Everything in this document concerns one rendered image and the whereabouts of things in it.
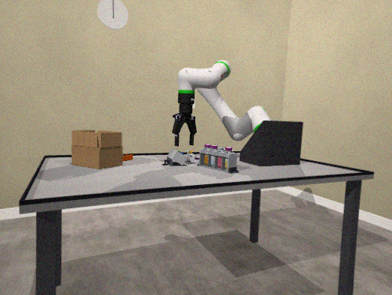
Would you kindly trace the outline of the orange multimeter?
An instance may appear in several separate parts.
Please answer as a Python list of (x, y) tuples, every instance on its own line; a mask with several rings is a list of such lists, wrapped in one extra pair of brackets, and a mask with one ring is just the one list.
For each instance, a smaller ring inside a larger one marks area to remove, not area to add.
[(133, 159), (133, 155), (132, 154), (123, 154), (123, 161), (127, 161), (127, 160), (131, 160)]

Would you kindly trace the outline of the white button panel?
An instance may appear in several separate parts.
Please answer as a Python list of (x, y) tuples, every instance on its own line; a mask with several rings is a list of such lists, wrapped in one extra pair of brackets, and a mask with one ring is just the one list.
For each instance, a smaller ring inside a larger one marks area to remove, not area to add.
[[(187, 156), (185, 156), (184, 153), (171, 149), (170, 153), (167, 156), (167, 160), (165, 160), (165, 164), (163, 165), (167, 165), (167, 162), (171, 166), (187, 166), (186, 164), (184, 164), (186, 159)], [(173, 162), (173, 160), (175, 162)]]

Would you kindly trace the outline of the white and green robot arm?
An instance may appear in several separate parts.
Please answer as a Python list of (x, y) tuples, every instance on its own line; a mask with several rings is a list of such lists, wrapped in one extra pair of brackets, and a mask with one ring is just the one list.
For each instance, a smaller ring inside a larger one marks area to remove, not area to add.
[(194, 104), (197, 88), (197, 91), (219, 116), (230, 137), (235, 141), (241, 141), (254, 133), (262, 121), (270, 121), (270, 118), (262, 106), (255, 106), (244, 116), (237, 118), (216, 87), (221, 79), (230, 75), (231, 66), (224, 60), (219, 61), (215, 66), (216, 70), (183, 68), (177, 75), (178, 103)]

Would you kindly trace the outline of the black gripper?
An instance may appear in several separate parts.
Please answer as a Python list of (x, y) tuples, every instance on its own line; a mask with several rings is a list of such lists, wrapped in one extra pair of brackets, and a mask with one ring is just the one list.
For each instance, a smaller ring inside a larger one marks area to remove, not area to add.
[[(195, 124), (195, 116), (192, 116), (192, 104), (180, 104), (180, 115), (175, 115), (175, 122), (172, 133), (175, 136), (174, 146), (179, 146), (180, 130), (184, 123), (187, 123), (190, 131), (189, 145), (194, 145), (194, 136), (197, 132)], [(187, 119), (186, 119), (187, 118)]]

